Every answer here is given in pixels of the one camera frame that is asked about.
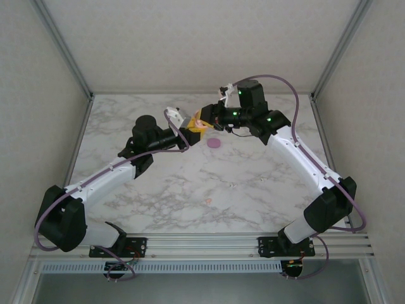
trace white wall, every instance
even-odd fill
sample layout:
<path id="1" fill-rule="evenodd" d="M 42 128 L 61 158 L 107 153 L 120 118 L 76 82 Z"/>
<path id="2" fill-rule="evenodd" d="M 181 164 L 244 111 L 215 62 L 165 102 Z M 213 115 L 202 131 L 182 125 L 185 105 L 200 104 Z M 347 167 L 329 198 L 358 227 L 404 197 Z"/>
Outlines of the white wall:
<path id="1" fill-rule="evenodd" d="M 153 94 L 213 93 L 261 73 L 308 93 L 358 1 L 45 0 L 93 92 Z"/>
<path id="2" fill-rule="evenodd" d="M 377 260 L 405 302 L 405 2 L 375 0 L 318 100 L 333 158 L 358 183 Z"/>
<path id="3" fill-rule="evenodd" d="M 1 303 L 27 261 L 44 191 L 63 182 L 85 107 L 29 1 L 1 0 Z"/>

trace black end effector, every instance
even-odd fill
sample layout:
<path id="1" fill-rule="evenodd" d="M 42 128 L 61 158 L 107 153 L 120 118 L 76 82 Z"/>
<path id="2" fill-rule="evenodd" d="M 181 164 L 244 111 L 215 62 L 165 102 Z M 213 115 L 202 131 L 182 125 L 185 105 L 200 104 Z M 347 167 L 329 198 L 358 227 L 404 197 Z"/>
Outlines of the black end effector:
<path id="1" fill-rule="evenodd" d="M 237 88 L 240 108 L 226 108 L 223 100 L 220 100 L 218 104 L 210 104 L 201 110 L 201 120 L 216 130 L 226 129 L 228 132 L 232 128 L 248 127 L 250 133 L 265 145 L 278 129 L 291 125 L 280 111 L 268 110 L 263 87 L 257 80 L 240 82 Z"/>
<path id="2" fill-rule="evenodd" d="M 35 225 L 49 206 L 65 193 L 58 186 L 52 186 L 45 192 Z M 69 196 L 51 210 L 39 227 L 39 232 L 62 251 L 68 252 L 82 242 L 86 229 L 82 200 Z"/>
<path id="3" fill-rule="evenodd" d="M 165 130 L 158 127 L 156 119 L 150 115 L 139 117 L 132 128 L 130 137 L 125 148 L 119 152 L 118 157 L 126 159 L 144 152 L 153 150 L 167 150 L 176 145 L 181 145 L 183 140 L 177 137 L 171 128 Z M 153 163 L 153 156 L 146 155 L 131 161 L 137 170 L 135 178 L 144 173 Z"/>

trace yellow object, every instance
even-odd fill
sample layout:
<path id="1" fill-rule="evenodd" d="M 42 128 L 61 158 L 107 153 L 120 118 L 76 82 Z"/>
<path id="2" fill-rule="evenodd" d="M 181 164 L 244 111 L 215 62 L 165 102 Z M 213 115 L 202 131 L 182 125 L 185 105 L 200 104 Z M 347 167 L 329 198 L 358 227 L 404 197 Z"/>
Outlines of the yellow object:
<path id="1" fill-rule="evenodd" d="M 186 126 L 186 129 L 190 130 L 191 132 L 194 132 L 194 133 L 201 133 L 200 139 L 202 139 L 206 130 L 208 128 L 214 129 L 214 127 L 212 125 L 210 125 L 209 123 L 207 123 L 203 120 L 200 120 L 200 116 L 201 116 L 201 110 L 197 111 L 196 114 L 194 114 L 194 116 L 191 118 L 189 124 Z"/>

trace gray floor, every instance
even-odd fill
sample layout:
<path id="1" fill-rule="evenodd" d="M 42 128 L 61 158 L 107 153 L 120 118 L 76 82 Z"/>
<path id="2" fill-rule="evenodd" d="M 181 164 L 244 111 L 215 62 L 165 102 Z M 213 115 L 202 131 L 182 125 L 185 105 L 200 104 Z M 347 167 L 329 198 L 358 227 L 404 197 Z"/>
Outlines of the gray floor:
<path id="1" fill-rule="evenodd" d="M 321 265 L 306 261 L 305 271 Z M 36 304 L 65 303 L 369 303 L 357 261 L 331 261 L 320 275 L 286 281 L 279 274 L 146 274 L 107 282 L 103 275 L 43 275 Z"/>

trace black cable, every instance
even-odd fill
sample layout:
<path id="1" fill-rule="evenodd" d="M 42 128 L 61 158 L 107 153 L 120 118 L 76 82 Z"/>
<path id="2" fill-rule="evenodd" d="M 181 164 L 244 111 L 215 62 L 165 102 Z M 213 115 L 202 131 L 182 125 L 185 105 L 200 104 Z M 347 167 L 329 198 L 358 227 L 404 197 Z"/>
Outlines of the black cable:
<path id="1" fill-rule="evenodd" d="M 236 135 L 237 137 L 251 137 L 251 136 L 253 136 L 253 135 L 239 135 L 239 134 L 236 134 L 235 132 L 234 132 L 234 130 L 232 130 L 231 129 L 231 131 L 230 131 L 233 135 Z"/>

